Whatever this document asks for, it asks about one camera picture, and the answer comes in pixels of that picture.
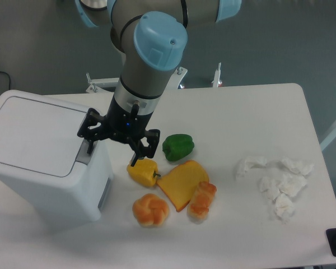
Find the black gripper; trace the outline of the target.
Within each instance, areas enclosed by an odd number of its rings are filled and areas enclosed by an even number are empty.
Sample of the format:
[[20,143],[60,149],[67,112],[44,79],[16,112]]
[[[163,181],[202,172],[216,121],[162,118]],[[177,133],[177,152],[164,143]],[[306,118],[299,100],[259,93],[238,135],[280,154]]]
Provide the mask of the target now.
[[160,141],[160,130],[146,130],[152,113],[140,114],[143,102],[129,100],[123,108],[113,97],[107,115],[104,117],[94,109],[89,108],[83,119],[77,136],[88,142],[87,153],[91,154],[94,142],[111,139],[121,143],[128,143],[134,151],[130,166],[134,167],[139,159],[152,159]]

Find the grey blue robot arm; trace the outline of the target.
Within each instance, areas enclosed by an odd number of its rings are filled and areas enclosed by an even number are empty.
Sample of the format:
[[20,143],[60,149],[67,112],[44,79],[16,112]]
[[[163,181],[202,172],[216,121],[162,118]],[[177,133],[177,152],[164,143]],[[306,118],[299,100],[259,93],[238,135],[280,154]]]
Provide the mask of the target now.
[[152,158],[160,140],[148,122],[178,68],[192,26],[235,16],[240,1],[78,1],[86,20],[111,22],[111,42],[125,55],[114,96],[105,115],[89,109],[78,136],[92,152],[94,143],[111,139],[134,151],[131,164]]

